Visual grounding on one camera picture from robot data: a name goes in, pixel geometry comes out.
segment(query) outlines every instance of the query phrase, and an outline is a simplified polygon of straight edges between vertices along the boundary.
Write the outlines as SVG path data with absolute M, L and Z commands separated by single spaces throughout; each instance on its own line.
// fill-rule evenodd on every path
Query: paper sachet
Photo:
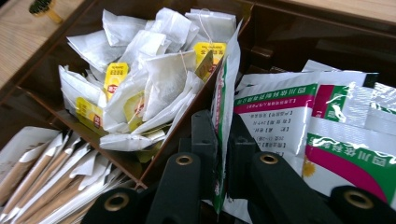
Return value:
M 116 47 L 127 46 L 131 43 L 137 32 L 145 29 L 147 21 L 128 16 L 116 16 L 104 9 L 102 23 L 109 45 Z
M 101 73 L 104 73 L 107 66 L 116 61 L 126 48 L 111 47 L 108 44 L 105 30 L 87 35 L 68 36 L 67 39 L 70 47 Z
M 149 31 L 166 35 L 171 41 L 168 53 L 179 52 L 183 46 L 188 46 L 199 32 L 199 27 L 180 13 L 162 8 L 156 14 L 155 21 L 146 28 Z

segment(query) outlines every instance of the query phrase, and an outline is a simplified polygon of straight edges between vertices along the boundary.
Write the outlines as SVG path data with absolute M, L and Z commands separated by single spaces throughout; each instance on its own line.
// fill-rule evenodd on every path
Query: packet label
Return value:
M 76 114 L 78 120 L 85 126 L 103 136 L 107 132 L 103 130 L 103 110 L 82 97 L 76 100 Z
M 110 100 L 111 96 L 114 94 L 121 82 L 125 79 L 127 74 L 127 63 L 111 63 L 108 66 L 104 86 L 107 100 Z

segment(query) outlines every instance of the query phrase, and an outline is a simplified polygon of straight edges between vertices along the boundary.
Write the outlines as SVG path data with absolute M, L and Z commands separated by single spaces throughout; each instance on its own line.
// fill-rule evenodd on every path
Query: green stripe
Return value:
M 235 100 L 234 106 L 247 105 L 261 101 L 275 100 L 299 95 L 315 95 L 317 92 L 317 87 L 318 84 L 310 84 L 306 86 L 286 88 L 279 91 L 268 91 Z

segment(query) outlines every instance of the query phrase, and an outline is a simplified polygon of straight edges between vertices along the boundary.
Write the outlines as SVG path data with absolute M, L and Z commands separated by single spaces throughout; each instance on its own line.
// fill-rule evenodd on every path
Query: hole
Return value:
M 275 164 L 277 163 L 277 157 L 270 154 L 263 154 L 260 156 L 260 160 L 267 164 Z
M 109 212 L 117 212 L 125 207 L 129 202 L 129 196 L 126 193 L 115 193 L 105 202 L 105 209 Z
M 361 209 L 371 209 L 374 207 L 373 202 L 363 193 L 356 190 L 348 190 L 344 193 L 346 201 Z
M 188 165 L 192 163 L 192 157 L 190 156 L 179 156 L 176 158 L 176 163 L 179 165 Z

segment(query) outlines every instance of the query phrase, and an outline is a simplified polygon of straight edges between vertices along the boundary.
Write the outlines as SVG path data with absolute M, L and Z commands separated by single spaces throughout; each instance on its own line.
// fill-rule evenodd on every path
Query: tea bag string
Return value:
M 204 26 L 204 23 L 202 22 L 201 14 L 202 14 L 202 11 L 203 11 L 203 10 L 205 10 L 205 11 L 207 11 L 207 12 L 210 12 L 210 10 L 207 9 L 207 8 L 202 8 L 202 9 L 199 11 L 198 18 L 199 18 L 199 22 L 201 23 L 202 28 L 204 29 L 205 34 L 207 35 L 207 38 L 209 38 L 209 44 L 210 44 L 210 46 L 212 46 L 212 45 L 213 45 L 212 38 L 210 37 L 209 33 L 206 31 L 205 26 Z
M 186 66 L 186 63 L 184 62 L 183 53 L 181 52 L 181 50 L 179 51 L 179 53 L 180 53 L 181 61 L 183 62 L 184 71 L 186 71 L 186 75 L 187 75 L 187 74 L 188 74 L 188 72 L 187 72 L 187 66 Z

